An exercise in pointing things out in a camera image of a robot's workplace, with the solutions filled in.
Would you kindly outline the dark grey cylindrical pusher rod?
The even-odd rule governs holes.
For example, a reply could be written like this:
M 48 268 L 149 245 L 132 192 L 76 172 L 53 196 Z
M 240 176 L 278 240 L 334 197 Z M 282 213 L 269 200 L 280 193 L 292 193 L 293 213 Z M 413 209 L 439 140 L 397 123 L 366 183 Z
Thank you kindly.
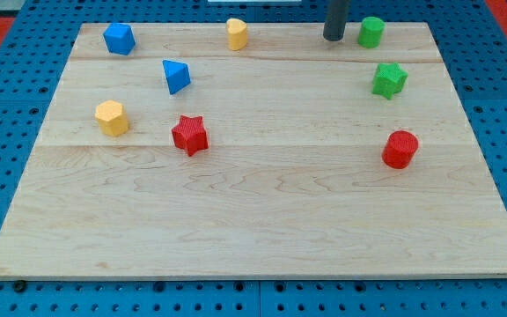
M 349 16 L 350 0 L 330 0 L 323 26 L 323 38 L 327 41 L 343 39 Z

